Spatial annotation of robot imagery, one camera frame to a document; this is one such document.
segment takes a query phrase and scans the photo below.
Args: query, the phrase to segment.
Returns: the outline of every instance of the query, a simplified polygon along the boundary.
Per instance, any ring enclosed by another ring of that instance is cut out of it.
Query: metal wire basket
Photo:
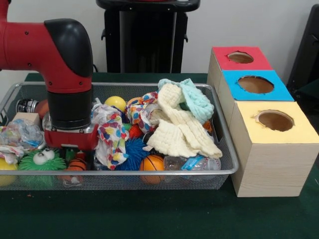
[[[139,189],[219,189],[228,175],[238,169],[237,154],[228,131],[215,90],[206,84],[196,84],[215,105],[212,118],[214,139],[223,152],[218,171],[0,171],[0,190],[139,190]],[[148,83],[93,83],[94,98],[102,102],[110,96],[126,101],[156,91],[157,84]],[[46,99],[43,82],[23,82],[13,85],[0,103],[0,119],[6,125],[15,116],[15,105],[20,99]],[[61,175],[81,177],[82,185],[63,186]],[[160,177],[158,184],[147,184],[141,177]]]

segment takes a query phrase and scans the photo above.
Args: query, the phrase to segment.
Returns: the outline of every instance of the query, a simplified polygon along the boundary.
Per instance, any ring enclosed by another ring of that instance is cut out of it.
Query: light blue knitted cloth
[[[191,79],[183,80],[180,83],[169,79],[161,79],[159,81],[159,90],[161,90],[163,85],[167,83],[177,85],[181,88],[186,100],[187,110],[191,111],[194,117],[201,124],[204,124],[212,117],[214,113],[214,106],[210,103],[209,99],[202,93],[202,91],[196,88]]]

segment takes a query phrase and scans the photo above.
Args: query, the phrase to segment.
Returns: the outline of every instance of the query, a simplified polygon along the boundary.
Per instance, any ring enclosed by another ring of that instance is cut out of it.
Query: wooden block
[[[238,197],[300,194],[319,152],[319,136],[296,102],[237,101],[230,132],[239,157]]]
[[[37,126],[40,127],[40,117],[38,113],[22,113],[18,112],[16,113],[15,117],[13,118],[12,121],[17,120],[17,119],[24,119],[24,120],[29,120],[36,124]]]
[[[223,79],[222,71],[225,70],[272,70],[272,67],[258,47],[213,47],[207,83],[214,86],[216,92]]]
[[[222,71],[218,97],[229,126],[235,100],[294,101],[275,71]]]

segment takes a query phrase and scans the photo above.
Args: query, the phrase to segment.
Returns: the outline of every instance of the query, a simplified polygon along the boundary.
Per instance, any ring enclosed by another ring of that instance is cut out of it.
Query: blue spiky ball
[[[146,144],[140,138],[129,138],[125,142],[126,154],[129,155],[127,160],[118,165],[115,170],[125,171],[138,171],[141,161],[146,158],[150,153],[143,150]]]

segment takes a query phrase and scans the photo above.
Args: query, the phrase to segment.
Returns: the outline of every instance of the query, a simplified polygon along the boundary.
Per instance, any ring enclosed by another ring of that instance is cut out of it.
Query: green table
[[[150,82],[206,74],[106,74],[94,81]],[[28,81],[41,80],[30,74]],[[237,198],[218,191],[1,192],[3,238],[319,238],[319,170],[298,198]]]

